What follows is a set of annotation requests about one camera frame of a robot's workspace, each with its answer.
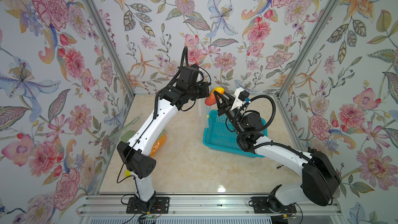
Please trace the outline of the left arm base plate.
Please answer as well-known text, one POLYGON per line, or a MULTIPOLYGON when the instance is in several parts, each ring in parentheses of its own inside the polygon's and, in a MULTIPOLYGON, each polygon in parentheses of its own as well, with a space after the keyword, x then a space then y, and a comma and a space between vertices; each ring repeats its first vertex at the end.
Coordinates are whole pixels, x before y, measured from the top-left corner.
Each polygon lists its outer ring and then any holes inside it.
POLYGON ((126 207, 127 214, 168 214, 170 207, 169 197, 155 197, 144 202, 138 197, 130 197, 126 207))

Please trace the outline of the large orange mango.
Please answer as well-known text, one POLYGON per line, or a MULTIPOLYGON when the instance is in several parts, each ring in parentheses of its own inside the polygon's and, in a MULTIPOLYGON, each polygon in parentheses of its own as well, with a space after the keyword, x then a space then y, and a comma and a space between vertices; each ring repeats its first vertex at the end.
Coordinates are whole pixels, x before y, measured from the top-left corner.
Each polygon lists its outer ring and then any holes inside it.
POLYGON ((154 155, 159 151, 159 149, 164 145, 164 143, 165 143, 165 141, 166 141, 166 137, 167 137, 166 134, 162 135, 162 136, 159 137, 159 138, 157 139, 157 141, 153 144, 152 149, 151 149, 151 152, 150 152, 150 156, 151 156, 151 157, 154 156, 154 155))

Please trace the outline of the green printed zip-top bag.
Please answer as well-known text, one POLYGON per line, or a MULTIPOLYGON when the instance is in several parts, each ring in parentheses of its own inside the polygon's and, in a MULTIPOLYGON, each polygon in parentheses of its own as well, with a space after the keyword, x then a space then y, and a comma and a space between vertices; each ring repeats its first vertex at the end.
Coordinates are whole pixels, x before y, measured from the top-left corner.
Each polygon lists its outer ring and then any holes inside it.
POLYGON ((143 114, 136 116, 131 122, 126 123, 123 128, 109 136, 109 140, 118 145, 120 142, 127 143, 132 138, 137 130, 140 128, 137 122, 142 118, 143 114))

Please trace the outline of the red yellow mango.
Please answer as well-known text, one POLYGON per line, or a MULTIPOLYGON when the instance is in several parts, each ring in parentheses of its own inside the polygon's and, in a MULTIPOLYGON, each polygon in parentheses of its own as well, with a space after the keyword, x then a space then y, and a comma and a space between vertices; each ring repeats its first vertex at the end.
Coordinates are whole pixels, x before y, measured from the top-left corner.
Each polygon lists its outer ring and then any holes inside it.
POLYGON ((225 92, 225 89, 222 87, 215 87, 211 90, 209 96, 205 99, 205 104, 207 106, 213 106, 216 104, 216 102, 220 99, 219 95, 223 95, 225 92))

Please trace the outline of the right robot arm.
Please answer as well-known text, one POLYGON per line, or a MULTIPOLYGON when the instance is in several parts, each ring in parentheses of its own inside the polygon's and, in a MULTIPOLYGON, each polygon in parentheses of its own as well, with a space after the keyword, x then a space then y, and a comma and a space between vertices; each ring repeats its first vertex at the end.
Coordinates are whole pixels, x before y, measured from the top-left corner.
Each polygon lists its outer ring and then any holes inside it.
POLYGON ((329 158, 322 152, 310 149, 299 151, 291 146, 278 143, 264 135, 276 115, 276 104, 269 95, 257 95, 253 98, 246 90, 239 88, 233 95, 214 89, 205 100, 208 106, 216 105, 219 116, 225 115, 237 133, 236 142, 240 150, 272 159, 301 176, 300 183, 277 185, 268 195, 269 207, 277 212, 281 206, 289 206, 311 201, 319 206, 333 204, 333 195, 341 184, 329 158), (259 99, 267 99, 272 112, 266 123, 260 113, 248 110, 248 106, 259 99))

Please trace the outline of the clear blue-zipper bag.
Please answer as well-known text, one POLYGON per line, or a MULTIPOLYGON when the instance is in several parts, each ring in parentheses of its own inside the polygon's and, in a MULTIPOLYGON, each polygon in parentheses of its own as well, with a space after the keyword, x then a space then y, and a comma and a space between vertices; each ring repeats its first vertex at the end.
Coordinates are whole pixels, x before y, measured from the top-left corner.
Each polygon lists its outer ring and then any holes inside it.
POLYGON ((208 106, 205 104, 205 98, 197 100, 199 122, 201 127, 208 128, 208 106))

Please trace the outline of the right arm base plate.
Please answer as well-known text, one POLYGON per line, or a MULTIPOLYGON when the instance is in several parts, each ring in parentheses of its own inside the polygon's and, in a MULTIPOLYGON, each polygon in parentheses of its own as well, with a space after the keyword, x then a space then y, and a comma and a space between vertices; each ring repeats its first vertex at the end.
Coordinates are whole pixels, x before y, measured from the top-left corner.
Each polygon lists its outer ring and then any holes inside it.
POLYGON ((285 206, 274 198, 252 197, 249 206, 256 214, 296 214, 295 206, 285 206))

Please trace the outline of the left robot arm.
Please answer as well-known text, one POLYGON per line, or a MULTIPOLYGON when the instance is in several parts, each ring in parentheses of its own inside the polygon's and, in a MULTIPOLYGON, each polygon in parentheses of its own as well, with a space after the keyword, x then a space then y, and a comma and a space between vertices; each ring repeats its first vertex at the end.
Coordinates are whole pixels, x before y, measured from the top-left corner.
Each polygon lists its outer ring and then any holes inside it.
POLYGON ((127 142, 117 145, 122 167, 135 180, 135 197, 141 206, 150 209, 154 204, 156 192, 151 173, 157 162, 150 153, 159 135, 185 104, 208 97, 210 86, 211 77, 203 68, 196 64, 180 67, 171 81, 156 93, 154 109, 140 129, 127 142))

